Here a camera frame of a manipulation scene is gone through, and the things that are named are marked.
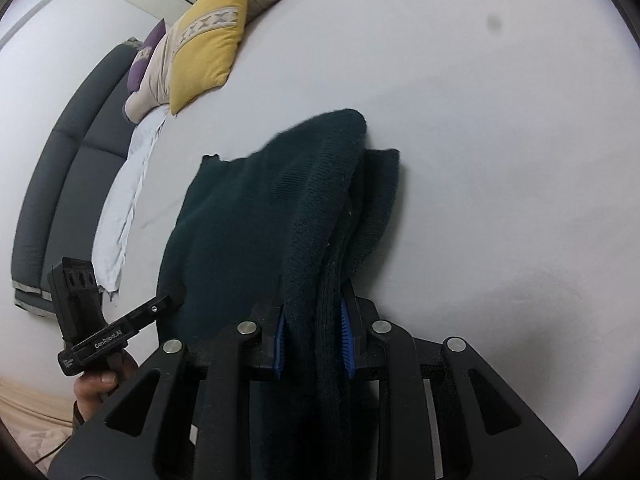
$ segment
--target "person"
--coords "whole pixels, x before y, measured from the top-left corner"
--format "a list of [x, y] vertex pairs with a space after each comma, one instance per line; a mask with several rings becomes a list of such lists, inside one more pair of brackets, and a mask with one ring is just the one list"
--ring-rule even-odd
[[[122, 351], [121, 381], [135, 375], [137, 370], [136, 360], [128, 352]], [[82, 416], [82, 420], [79, 422], [85, 422], [94, 416], [102, 405], [102, 396], [108, 394], [116, 386], [118, 386], [118, 377], [112, 370], [85, 372], [79, 376], [74, 383], [76, 406]]]

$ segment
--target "gray headboard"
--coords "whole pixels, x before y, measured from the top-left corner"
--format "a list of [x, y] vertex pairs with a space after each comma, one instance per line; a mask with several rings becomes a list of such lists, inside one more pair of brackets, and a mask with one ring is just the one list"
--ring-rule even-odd
[[47, 273], [63, 256], [90, 260], [104, 200], [127, 158], [122, 113], [136, 44], [116, 46], [76, 91], [42, 150], [15, 232], [15, 304], [53, 317]]

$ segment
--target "knit fabric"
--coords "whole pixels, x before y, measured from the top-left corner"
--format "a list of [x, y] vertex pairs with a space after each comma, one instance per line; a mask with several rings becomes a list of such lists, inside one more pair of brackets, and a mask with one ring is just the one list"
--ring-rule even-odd
[[339, 110], [247, 158], [205, 156], [164, 252], [158, 291], [181, 281], [187, 297], [159, 320], [161, 342], [213, 338], [282, 284], [283, 378], [252, 390], [260, 405], [252, 450], [268, 479], [364, 474], [356, 471], [364, 436], [351, 434], [351, 421], [367, 419], [371, 399], [344, 372], [340, 286], [378, 244], [399, 173], [398, 152], [365, 150], [365, 137], [362, 115]]

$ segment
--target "white sheet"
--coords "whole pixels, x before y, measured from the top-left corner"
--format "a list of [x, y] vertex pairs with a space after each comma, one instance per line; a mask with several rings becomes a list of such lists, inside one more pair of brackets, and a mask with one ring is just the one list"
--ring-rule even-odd
[[610, 0], [283, 0], [225, 87], [167, 119], [120, 303], [155, 293], [202, 154], [356, 108], [402, 163], [356, 292], [415, 336], [466, 338], [584, 469], [640, 386], [639, 102], [640, 51]]
[[136, 201], [142, 190], [149, 157], [168, 112], [169, 105], [159, 106], [135, 127], [127, 160], [116, 175], [102, 206], [91, 260], [96, 282], [108, 292], [114, 292], [120, 286]]

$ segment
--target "folded sweater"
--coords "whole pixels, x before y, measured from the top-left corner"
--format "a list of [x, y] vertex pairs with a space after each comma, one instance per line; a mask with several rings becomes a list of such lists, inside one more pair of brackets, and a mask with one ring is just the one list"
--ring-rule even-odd
[[255, 389], [258, 478], [366, 474], [356, 456], [365, 436], [352, 434], [351, 422], [367, 419], [371, 399], [344, 372], [340, 286], [384, 232], [399, 154], [365, 150], [365, 137], [362, 115], [339, 110], [280, 133], [247, 158], [205, 156], [166, 245], [158, 291], [180, 281], [187, 297], [158, 322], [161, 342], [213, 338], [282, 284], [283, 377]]

